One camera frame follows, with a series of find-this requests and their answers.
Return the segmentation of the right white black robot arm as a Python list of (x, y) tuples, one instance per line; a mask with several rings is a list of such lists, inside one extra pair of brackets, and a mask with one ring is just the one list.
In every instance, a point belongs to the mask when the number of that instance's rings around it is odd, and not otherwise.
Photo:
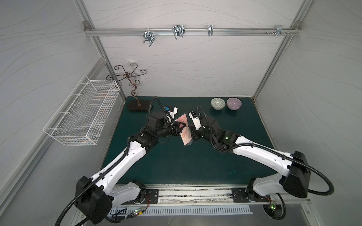
[[(222, 153), (233, 153), (261, 163), (276, 173), (263, 178), (251, 179), (247, 194), (266, 196), (286, 192), (297, 198), (306, 198), (308, 194), (329, 196), (335, 191), (332, 182), (320, 171), (308, 165), (301, 152), (281, 152), (255, 143), (232, 131), (221, 129), (212, 117), (191, 117), (190, 130), (193, 139), (203, 138), (213, 148)], [(315, 173), (328, 185), (327, 191), (315, 191), (309, 188), (311, 174)]]

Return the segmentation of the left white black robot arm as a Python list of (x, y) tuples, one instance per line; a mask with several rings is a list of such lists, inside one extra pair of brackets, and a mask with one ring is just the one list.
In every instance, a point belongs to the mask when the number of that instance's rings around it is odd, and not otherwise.
[(141, 184), (127, 184), (125, 192), (134, 192), (128, 196), (112, 195), (112, 189), (119, 179), (158, 143), (159, 138), (177, 137), (186, 126), (184, 122), (175, 121), (169, 112), (156, 112), (148, 116), (148, 123), (127, 139), (127, 146), (120, 155), (91, 178), (80, 178), (76, 185), (75, 197), (61, 212), (55, 224), (61, 224), (72, 206), (76, 206), (86, 216), (79, 225), (88, 220), (98, 224), (107, 217), (115, 200), (124, 203), (138, 199), (144, 191)]

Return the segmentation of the brown metal jewelry stand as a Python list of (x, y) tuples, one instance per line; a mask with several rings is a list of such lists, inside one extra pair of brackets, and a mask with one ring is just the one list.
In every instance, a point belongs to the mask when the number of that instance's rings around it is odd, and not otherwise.
[(133, 63), (131, 64), (132, 66), (135, 66), (135, 68), (131, 71), (128, 72), (125, 70), (125, 68), (122, 65), (116, 65), (114, 66), (114, 70), (115, 71), (119, 71), (120, 69), (123, 71), (123, 74), (112, 74), (111, 76), (115, 76), (115, 77), (121, 77), (121, 79), (116, 79), (116, 83), (118, 84), (118, 86), (122, 86), (123, 83), (122, 81), (128, 81), (129, 82), (129, 86), (132, 89), (131, 90), (131, 96), (133, 97), (133, 100), (131, 100), (128, 104), (127, 104), (127, 109), (129, 111), (148, 111), (149, 107), (150, 107), (150, 100), (144, 100), (144, 99), (139, 99), (138, 98), (138, 93), (137, 93), (137, 88), (140, 85), (141, 81), (138, 79), (138, 77), (143, 76), (147, 73), (146, 70), (141, 69), (139, 71), (138, 74), (135, 73), (135, 71), (138, 68), (138, 64), (137, 63)]

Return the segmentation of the green patterned ceramic bowl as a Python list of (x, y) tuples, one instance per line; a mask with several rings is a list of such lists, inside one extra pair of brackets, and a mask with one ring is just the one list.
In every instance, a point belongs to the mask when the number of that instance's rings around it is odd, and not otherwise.
[(222, 110), (226, 106), (226, 102), (221, 98), (213, 98), (211, 100), (211, 106), (215, 110)]

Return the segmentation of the purple ceramic bowl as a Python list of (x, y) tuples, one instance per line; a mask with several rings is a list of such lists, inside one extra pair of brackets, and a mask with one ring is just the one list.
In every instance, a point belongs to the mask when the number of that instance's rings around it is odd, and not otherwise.
[(242, 102), (238, 98), (229, 98), (227, 99), (226, 105), (230, 110), (236, 111), (241, 108)]

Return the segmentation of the left metal hook clamp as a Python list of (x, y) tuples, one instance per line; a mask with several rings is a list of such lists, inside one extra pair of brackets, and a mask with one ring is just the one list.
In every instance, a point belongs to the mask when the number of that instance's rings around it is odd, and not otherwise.
[(152, 46), (154, 40), (155, 40), (155, 36), (154, 36), (153, 32), (151, 32), (149, 30), (144, 32), (144, 34), (143, 34), (143, 43), (148, 42), (149, 43), (148, 44), (149, 48)]

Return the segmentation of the metal hook clamp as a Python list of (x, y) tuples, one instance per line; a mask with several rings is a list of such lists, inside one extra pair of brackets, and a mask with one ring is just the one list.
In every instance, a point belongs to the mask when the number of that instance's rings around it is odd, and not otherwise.
[(185, 27), (183, 25), (176, 25), (172, 28), (173, 35), (175, 39), (178, 39), (178, 37), (184, 37), (185, 34)]
[(154, 40), (155, 40), (155, 36), (154, 36), (153, 32), (151, 32), (149, 30), (144, 32), (144, 34), (143, 34), (143, 43), (148, 42), (149, 43), (148, 44), (149, 48), (152, 46)]

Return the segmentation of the middle metal hook clamp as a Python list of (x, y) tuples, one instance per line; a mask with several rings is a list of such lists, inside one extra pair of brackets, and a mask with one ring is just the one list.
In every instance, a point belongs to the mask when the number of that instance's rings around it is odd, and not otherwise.
[(173, 35), (175, 39), (178, 39), (178, 37), (184, 37), (185, 34), (185, 27), (183, 25), (176, 25), (172, 28)]

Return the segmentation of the white vent strip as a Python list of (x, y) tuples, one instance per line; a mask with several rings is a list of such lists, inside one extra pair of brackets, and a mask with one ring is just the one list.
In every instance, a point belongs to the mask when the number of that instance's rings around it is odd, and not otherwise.
[(130, 215), (145, 209), (142, 217), (151, 216), (226, 216), (226, 215), (249, 215), (252, 210), (249, 205), (192, 205), (192, 206), (160, 206), (151, 205), (121, 205), (113, 208), (109, 217), (120, 213), (121, 216)]

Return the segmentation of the small metal clamp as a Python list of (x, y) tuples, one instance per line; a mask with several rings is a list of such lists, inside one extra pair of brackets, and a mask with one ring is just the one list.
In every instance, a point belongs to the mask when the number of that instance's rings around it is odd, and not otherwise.
[(213, 36), (214, 33), (214, 27), (212, 25), (208, 26), (208, 36), (211, 37)]

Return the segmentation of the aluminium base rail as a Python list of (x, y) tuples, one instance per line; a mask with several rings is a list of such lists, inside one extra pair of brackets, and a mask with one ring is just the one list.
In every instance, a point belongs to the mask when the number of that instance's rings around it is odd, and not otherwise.
[[(245, 185), (147, 185), (148, 189), (158, 189), (158, 203), (151, 205), (160, 206), (192, 206), (192, 205), (236, 205), (236, 204), (269, 204), (270, 201), (285, 204), (310, 204), (309, 198), (300, 199), (287, 193), (267, 195), (269, 202), (236, 203), (229, 197), (233, 187), (245, 187)], [(113, 207), (119, 207), (124, 202), (137, 197), (138, 189), (129, 186), (116, 186), (111, 190)]]

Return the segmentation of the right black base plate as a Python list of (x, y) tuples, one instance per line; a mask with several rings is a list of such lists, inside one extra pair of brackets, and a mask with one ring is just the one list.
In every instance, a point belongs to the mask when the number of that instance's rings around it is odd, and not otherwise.
[(247, 192), (245, 187), (233, 187), (231, 189), (232, 193), (229, 197), (236, 203), (246, 203), (246, 202), (269, 202), (269, 199), (265, 196), (260, 196), (254, 191), (250, 193)]

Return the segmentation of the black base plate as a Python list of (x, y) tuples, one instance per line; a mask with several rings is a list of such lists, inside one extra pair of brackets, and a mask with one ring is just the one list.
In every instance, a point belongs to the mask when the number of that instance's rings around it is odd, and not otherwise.
[(122, 205), (127, 205), (127, 204), (147, 204), (148, 202), (150, 204), (157, 204), (158, 203), (158, 196), (159, 196), (159, 190), (158, 189), (146, 189), (145, 191), (145, 195), (144, 198), (140, 201), (128, 201), (128, 202), (124, 202)]
[(250, 193), (247, 192), (245, 187), (233, 187), (231, 189), (232, 193), (229, 197), (236, 203), (246, 203), (246, 202), (269, 202), (269, 199), (265, 196), (260, 196), (254, 191)]

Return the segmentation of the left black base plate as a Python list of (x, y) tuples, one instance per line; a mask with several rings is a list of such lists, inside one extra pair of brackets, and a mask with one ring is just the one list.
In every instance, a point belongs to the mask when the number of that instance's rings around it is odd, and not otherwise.
[(159, 196), (159, 190), (158, 189), (146, 189), (145, 191), (145, 195), (144, 198), (140, 201), (128, 201), (128, 202), (124, 202), (122, 205), (127, 205), (127, 204), (147, 204), (148, 202), (150, 204), (157, 204), (158, 203), (158, 196)]

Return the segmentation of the aluminium crossbar rail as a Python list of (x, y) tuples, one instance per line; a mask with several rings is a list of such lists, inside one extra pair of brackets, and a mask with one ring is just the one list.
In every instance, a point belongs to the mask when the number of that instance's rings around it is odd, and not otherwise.
[[(171, 28), (149, 28), (149, 29), (90, 29), (85, 31), (86, 36), (95, 37), (142, 37), (145, 31), (153, 32), (155, 37), (173, 37)], [(213, 36), (268, 36), (266, 32), (274, 32), (276, 28), (215, 28)], [(300, 35), (301, 29), (283, 28), (292, 36)], [(184, 37), (208, 37), (208, 28), (185, 28)]]

